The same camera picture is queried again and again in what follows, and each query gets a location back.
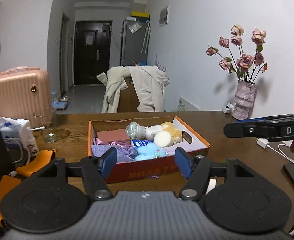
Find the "lilac knitted cloth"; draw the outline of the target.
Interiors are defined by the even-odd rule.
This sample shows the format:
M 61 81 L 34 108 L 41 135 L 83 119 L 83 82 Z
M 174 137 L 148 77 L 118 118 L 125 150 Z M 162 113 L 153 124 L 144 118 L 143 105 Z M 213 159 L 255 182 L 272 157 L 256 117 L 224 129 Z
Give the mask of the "lilac knitted cloth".
M 95 157 L 101 157 L 110 148 L 115 148 L 117 150 L 117 163 L 132 162 L 138 155 L 134 147 L 125 145 L 92 145 L 91 153 Z

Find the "pink layered sponge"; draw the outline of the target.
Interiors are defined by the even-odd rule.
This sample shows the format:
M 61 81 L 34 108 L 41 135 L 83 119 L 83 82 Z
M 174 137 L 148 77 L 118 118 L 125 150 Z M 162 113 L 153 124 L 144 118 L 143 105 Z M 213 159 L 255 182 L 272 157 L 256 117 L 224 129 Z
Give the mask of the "pink layered sponge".
M 104 141 L 126 140 L 130 141 L 125 129 L 114 129 L 108 131 L 97 132 L 97 138 Z

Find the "pink satin scrunchie cloth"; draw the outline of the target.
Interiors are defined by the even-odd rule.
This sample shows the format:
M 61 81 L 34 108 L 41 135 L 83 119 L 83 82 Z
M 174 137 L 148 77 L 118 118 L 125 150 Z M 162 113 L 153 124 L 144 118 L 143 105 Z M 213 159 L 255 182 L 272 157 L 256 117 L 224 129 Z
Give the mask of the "pink satin scrunchie cloth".
M 116 140 L 116 141 L 108 142 L 108 141 L 100 140 L 98 138 L 93 139 L 93 144 L 94 145 L 121 146 L 121 147 L 130 147 L 131 146 L 130 142 L 128 142 L 126 140 Z

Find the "light blue plush toy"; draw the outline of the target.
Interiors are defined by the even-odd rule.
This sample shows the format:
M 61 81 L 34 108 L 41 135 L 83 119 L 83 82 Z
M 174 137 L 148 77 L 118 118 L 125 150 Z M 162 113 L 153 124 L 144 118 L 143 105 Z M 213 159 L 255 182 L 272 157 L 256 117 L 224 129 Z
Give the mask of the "light blue plush toy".
M 168 156 L 168 154 L 154 142 L 149 143 L 145 147 L 140 147 L 137 149 L 137 153 L 134 161 L 144 161 Z

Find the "blue tissue packet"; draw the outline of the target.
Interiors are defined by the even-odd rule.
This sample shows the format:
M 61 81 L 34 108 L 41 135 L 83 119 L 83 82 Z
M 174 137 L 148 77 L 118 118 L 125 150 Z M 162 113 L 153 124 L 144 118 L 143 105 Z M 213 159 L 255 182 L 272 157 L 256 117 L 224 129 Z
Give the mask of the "blue tissue packet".
M 135 149 L 139 149 L 140 147 L 145 147 L 152 142 L 152 140 L 131 140 L 131 146 Z

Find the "white and yellow plush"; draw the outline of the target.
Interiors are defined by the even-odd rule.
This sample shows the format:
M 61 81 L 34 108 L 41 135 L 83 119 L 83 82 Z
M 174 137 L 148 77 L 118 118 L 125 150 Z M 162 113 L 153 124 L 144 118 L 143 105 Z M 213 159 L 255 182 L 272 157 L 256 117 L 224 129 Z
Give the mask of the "white and yellow plush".
M 173 139 L 173 143 L 177 144 L 183 141 L 182 131 L 176 129 L 172 122 L 164 122 L 160 125 L 149 126 L 145 128 L 145 138 L 147 140 L 153 140 L 158 132 L 167 131 L 170 133 Z

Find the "white phone charger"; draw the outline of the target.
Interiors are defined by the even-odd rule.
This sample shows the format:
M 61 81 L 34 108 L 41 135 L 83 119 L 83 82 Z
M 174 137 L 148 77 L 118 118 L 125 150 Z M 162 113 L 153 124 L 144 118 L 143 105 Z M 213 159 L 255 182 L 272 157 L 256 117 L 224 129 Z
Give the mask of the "white phone charger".
M 270 142 L 267 140 L 267 139 L 257 139 L 256 140 L 256 143 L 258 146 L 260 146 L 261 148 L 263 148 L 264 150 L 265 149 L 271 149 L 273 152 L 276 152 L 278 153 L 281 157 L 285 158 L 287 161 L 291 162 L 292 164 L 294 164 L 294 160 L 291 159 L 290 157 L 288 157 L 281 149 L 281 147 L 287 147 L 289 148 L 290 146 L 285 144 L 285 143 L 281 143 L 281 144 L 278 144 L 277 146 L 277 149 L 273 148 L 271 145 L 270 145 Z

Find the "red cardboard box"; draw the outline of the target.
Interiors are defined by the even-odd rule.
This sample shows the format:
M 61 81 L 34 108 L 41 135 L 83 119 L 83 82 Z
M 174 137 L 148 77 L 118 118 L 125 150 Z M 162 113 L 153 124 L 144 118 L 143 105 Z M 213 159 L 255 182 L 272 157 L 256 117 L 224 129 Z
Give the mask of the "red cardboard box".
M 206 155 L 210 144 L 178 116 L 91 120 L 88 156 L 101 157 L 111 148 L 117 162 L 107 183 L 121 183 L 178 171 L 175 150 Z

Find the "small white device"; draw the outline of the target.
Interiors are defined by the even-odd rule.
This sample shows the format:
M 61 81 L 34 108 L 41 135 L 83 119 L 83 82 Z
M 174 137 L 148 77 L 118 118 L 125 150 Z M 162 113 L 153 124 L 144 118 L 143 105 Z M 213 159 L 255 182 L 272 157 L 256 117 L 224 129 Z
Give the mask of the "small white device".
M 232 103 L 228 103 L 227 105 L 223 105 L 222 112 L 225 114 L 232 114 L 234 110 L 234 105 Z

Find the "dried pink roses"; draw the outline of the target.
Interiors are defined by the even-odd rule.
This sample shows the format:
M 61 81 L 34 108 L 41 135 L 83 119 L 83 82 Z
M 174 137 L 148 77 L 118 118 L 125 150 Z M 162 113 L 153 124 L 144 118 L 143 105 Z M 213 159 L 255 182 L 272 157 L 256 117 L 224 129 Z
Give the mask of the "dried pink roses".
M 251 34 L 251 41 L 255 45 L 253 54 L 246 53 L 243 49 L 244 28 L 235 24 L 231 27 L 231 37 L 220 36 L 219 48 L 227 49 L 228 54 L 224 56 L 219 48 L 207 46 L 207 56 L 218 55 L 220 57 L 219 67 L 229 74 L 236 74 L 237 78 L 247 83 L 255 83 L 259 74 L 264 74 L 267 69 L 267 62 L 262 54 L 267 32 L 254 28 Z

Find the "white spray bottle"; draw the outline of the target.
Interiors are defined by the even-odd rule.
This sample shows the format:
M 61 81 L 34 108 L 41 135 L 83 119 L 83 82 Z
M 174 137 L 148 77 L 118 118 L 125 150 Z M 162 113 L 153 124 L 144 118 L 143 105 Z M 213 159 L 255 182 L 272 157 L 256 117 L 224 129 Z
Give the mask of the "white spray bottle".
M 28 143 L 28 149 L 32 156 L 37 156 L 39 154 L 39 148 L 36 143 L 36 139 L 33 135 L 32 130 L 30 127 L 27 127 L 27 143 Z

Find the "brown chair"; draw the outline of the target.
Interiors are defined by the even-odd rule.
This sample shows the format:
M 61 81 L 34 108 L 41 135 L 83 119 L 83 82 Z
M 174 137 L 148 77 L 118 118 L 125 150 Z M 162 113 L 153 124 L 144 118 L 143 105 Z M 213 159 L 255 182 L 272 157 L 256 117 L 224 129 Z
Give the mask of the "brown chair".
M 139 100 L 136 94 L 133 80 L 126 77 L 124 80 L 128 88 L 120 91 L 120 98 L 118 103 L 118 113 L 138 112 Z

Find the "pink ribbed suitcase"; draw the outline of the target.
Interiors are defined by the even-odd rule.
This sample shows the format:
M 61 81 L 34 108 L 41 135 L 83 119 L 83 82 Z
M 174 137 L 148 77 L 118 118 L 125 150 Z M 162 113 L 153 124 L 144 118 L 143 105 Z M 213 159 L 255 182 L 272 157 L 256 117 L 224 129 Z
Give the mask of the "pink ribbed suitcase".
M 47 71 L 28 69 L 0 75 L 0 117 L 25 119 L 36 128 L 46 124 L 51 110 Z

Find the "dark entrance door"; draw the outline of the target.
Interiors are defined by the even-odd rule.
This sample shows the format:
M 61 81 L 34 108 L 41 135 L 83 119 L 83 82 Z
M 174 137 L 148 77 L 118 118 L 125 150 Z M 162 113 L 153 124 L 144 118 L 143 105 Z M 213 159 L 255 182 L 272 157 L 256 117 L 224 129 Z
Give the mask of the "dark entrance door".
M 96 85 L 110 68 L 111 21 L 77 21 L 73 75 L 75 85 Z

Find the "grey refrigerator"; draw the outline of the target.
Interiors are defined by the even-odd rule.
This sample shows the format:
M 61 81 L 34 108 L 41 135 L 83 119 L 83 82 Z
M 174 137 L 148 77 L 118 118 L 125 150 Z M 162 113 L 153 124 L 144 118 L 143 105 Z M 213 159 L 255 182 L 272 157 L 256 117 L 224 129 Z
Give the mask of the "grey refrigerator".
M 138 17 L 134 21 L 123 21 L 119 62 L 121 66 L 147 65 L 150 33 L 149 18 Z

